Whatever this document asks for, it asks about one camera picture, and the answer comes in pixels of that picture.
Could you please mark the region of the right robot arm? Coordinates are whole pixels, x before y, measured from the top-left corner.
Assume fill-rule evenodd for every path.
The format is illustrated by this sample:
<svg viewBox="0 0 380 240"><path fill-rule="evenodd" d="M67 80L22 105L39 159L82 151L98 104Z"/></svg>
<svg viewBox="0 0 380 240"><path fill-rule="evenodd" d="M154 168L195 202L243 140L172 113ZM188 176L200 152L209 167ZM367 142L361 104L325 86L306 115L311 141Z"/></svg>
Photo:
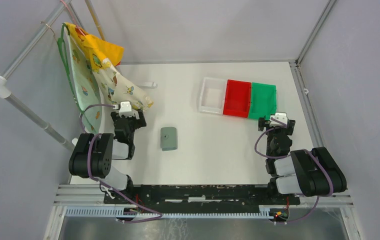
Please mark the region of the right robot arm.
<svg viewBox="0 0 380 240"><path fill-rule="evenodd" d="M255 152L265 158L266 172L271 175L267 199L280 204L287 195L329 197L347 190L347 180L325 147L291 150L295 120L277 112L258 120L261 136L266 137L266 152Z"/></svg>

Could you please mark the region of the green leather card holder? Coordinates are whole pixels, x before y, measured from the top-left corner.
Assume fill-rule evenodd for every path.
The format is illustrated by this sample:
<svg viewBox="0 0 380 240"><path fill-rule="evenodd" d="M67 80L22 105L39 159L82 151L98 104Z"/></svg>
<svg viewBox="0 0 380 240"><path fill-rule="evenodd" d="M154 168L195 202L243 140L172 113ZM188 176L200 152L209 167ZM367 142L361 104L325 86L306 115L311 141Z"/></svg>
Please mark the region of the green leather card holder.
<svg viewBox="0 0 380 240"><path fill-rule="evenodd" d="M160 148L162 151L178 149L178 131L176 127L167 126L160 129Z"/></svg>

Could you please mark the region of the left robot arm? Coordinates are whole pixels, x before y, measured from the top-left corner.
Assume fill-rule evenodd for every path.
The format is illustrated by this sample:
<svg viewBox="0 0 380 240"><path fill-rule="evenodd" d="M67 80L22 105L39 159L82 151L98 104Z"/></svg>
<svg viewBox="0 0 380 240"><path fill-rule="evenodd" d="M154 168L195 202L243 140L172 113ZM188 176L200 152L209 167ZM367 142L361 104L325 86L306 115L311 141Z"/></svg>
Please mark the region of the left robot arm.
<svg viewBox="0 0 380 240"><path fill-rule="evenodd" d="M117 189L116 197L123 204L135 198L131 177L113 167L113 161L131 160L135 153L135 131L147 126L142 110L132 116L112 112L113 133L82 133L69 159L71 175L99 181L109 189Z"/></svg>

